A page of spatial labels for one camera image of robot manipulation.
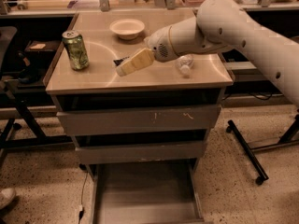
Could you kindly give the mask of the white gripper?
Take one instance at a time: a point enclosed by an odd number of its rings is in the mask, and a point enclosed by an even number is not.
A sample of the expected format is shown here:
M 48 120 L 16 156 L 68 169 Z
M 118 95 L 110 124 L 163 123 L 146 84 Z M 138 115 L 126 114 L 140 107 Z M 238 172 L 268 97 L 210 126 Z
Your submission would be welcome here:
M 171 44 L 170 29 L 171 27 L 167 26 L 146 37 L 145 44 L 148 49 L 140 49 L 116 66 L 117 74 L 120 77 L 127 76 L 152 65 L 155 60 L 162 63 L 175 60 L 178 56 Z

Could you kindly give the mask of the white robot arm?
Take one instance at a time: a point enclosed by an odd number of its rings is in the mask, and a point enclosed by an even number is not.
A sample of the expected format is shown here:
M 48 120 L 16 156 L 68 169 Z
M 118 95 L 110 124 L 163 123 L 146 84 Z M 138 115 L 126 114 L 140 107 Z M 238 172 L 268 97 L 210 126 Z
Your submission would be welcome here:
M 299 44 L 253 20 L 234 0 L 206 0 L 197 14 L 157 30 L 146 47 L 116 66 L 123 77 L 158 61 L 235 49 L 299 106 Z

